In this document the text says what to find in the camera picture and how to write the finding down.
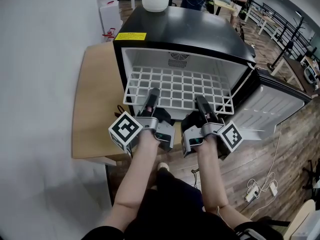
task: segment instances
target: fridge door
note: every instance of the fridge door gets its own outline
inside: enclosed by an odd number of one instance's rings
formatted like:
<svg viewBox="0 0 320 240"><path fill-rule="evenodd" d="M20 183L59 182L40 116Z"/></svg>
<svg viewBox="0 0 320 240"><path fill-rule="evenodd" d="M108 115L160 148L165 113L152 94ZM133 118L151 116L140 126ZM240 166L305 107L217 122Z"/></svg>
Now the fridge door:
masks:
<svg viewBox="0 0 320 240"><path fill-rule="evenodd" d="M263 140L312 99L267 70L255 69L232 100L234 115L225 121L233 121L244 140Z"/></svg>

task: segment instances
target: mini fridge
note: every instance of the mini fridge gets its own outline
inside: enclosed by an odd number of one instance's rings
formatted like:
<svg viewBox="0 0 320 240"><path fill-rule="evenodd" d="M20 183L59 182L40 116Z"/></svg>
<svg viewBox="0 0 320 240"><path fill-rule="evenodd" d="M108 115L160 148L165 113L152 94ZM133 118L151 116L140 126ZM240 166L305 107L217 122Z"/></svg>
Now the mini fridge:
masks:
<svg viewBox="0 0 320 240"><path fill-rule="evenodd" d="M113 46L123 103L133 115L152 88L160 89L158 107L178 121L196 110L197 96L204 96L225 124L236 124L244 140L262 140L311 101L255 68L240 36L219 16L172 6L152 13L138 6L118 35Z"/></svg>

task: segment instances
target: black and white marker cube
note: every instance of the black and white marker cube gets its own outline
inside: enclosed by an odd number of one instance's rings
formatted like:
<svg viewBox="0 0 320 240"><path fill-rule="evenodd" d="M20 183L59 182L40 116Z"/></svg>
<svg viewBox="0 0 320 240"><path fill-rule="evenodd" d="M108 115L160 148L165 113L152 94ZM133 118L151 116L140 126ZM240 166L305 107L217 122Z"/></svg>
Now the black and white marker cube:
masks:
<svg viewBox="0 0 320 240"><path fill-rule="evenodd" d="M138 135L143 126L138 123L128 112L122 115L109 127L111 139L125 152L128 153L129 143Z"/></svg>
<svg viewBox="0 0 320 240"><path fill-rule="evenodd" d="M230 121L218 133L230 152L235 151L244 140L233 121Z"/></svg>

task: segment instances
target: white wire shelf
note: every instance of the white wire shelf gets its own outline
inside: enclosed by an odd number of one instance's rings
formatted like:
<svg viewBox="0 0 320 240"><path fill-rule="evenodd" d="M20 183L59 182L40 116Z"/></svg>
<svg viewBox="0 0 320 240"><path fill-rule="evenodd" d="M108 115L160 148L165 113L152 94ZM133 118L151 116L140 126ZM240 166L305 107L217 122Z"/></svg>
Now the white wire shelf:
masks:
<svg viewBox="0 0 320 240"><path fill-rule="evenodd" d="M226 77L179 69L135 66L128 79L123 104L143 106L152 88L160 89L158 107L195 111L195 98L204 96L217 114L234 114Z"/></svg>

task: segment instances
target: yellow warning label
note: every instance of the yellow warning label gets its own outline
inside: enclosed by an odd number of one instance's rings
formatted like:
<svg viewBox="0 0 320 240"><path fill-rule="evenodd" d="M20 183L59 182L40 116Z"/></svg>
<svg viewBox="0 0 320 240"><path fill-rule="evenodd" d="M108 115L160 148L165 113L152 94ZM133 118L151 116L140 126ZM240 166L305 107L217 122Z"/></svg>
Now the yellow warning label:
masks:
<svg viewBox="0 0 320 240"><path fill-rule="evenodd" d="M115 40L145 40L147 33L119 33Z"/></svg>

